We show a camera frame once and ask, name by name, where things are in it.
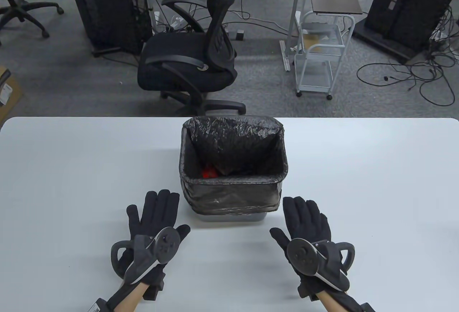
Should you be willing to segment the person's left hand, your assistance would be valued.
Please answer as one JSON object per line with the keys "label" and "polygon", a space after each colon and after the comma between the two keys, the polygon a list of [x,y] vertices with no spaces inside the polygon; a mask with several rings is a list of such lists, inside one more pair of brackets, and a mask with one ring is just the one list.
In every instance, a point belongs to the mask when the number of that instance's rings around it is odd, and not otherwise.
{"label": "person's left hand", "polygon": [[[179,207],[179,193],[170,192],[167,189],[159,192],[148,191],[142,214],[139,215],[136,205],[129,205],[126,208],[128,216],[128,227],[131,239],[136,235],[147,235],[155,237],[165,227],[173,227],[183,241],[190,233],[189,225],[175,227]],[[144,278],[143,283],[149,285],[144,293],[145,300],[155,300],[155,296],[164,287],[165,264],[156,265]]]}

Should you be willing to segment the person's right hand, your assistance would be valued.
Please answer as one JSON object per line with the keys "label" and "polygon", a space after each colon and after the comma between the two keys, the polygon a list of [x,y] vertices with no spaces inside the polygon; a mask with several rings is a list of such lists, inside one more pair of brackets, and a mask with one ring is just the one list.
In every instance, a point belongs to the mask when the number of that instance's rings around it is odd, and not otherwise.
{"label": "person's right hand", "polygon": [[283,212],[289,235],[278,227],[269,233],[300,278],[300,297],[320,300],[326,309],[351,311],[355,302],[347,293],[347,273],[354,263],[354,245],[332,242],[327,217],[315,201],[284,197]]}

